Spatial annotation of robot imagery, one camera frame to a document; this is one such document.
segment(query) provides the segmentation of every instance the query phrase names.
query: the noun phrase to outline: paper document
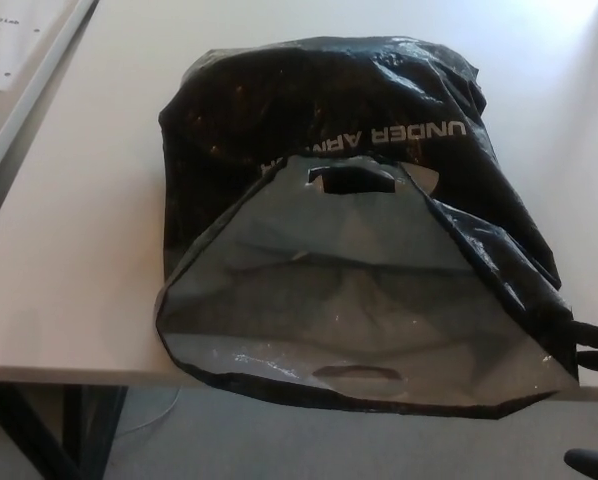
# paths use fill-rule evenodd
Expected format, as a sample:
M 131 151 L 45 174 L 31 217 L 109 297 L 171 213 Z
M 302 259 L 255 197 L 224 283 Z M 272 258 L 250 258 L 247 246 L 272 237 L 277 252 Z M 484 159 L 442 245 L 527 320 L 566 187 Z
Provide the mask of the paper document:
M 7 90 L 66 0 L 0 0 L 0 90 Z

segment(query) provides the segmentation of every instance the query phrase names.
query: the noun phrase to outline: dark object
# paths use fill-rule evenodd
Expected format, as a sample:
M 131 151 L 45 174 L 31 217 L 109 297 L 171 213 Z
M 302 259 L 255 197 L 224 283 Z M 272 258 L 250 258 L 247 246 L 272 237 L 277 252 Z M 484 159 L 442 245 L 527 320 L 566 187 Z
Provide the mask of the dark object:
M 499 418 L 576 386 L 572 315 L 476 75 L 410 38 L 199 59 L 159 118 L 173 361 L 343 410 Z
M 0 383 L 0 426 L 45 480 L 101 480 L 126 392 L 127 387 L 65 386 L 62 445 L 19 388 Z M 94 408 L 87 408 L 87 400 Z
M 579 473 L 598 480 L 598 452 L 580 448 L 568 450 L 563 457 L 564 462 Z

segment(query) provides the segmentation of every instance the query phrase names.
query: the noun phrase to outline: black plastic bag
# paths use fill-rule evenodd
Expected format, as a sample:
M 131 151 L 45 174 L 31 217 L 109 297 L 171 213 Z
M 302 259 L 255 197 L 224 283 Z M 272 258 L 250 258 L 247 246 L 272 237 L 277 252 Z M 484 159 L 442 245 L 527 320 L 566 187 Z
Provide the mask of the black plastic bag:
M 173 361 L 289 405 L 498 418 L 577 385 L 477 70 L 410 38 L 211 51 L 160 115 Z

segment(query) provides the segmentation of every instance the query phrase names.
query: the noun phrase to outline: white table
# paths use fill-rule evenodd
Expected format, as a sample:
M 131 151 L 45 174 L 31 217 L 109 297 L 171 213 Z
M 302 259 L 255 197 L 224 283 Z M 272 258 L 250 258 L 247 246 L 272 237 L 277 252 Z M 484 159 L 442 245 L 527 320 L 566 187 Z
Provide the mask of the white table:
M 157 114 L 211 48 L 389 34 L 481 69 L 502 167 L 598 321 L 598 0 L 102 0 L 0 213 L 0 381 L 192 383 L 153 324 Z
M 10 90 L 0 92 L 0 162 L 94 0 L 66 0 Z

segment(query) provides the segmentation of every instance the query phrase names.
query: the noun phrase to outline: floor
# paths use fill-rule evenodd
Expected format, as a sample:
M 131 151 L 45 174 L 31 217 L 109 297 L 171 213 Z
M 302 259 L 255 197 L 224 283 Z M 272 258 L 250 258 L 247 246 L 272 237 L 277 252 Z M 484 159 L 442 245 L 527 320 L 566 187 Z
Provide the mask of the floor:
M 154 417 L 174 393 L 131 390 L 118 431 Z M 59 394 L 30 392 L 57 431 Z M 598 403 L 545 401 L 474 421 L 281 407 L 199 387 L 162 421 L 119 438 L 106 480 L 575 480 L 562 462 L 572 447 L 598 448 Z M 0 480 L 39 478 L 0 430 Z

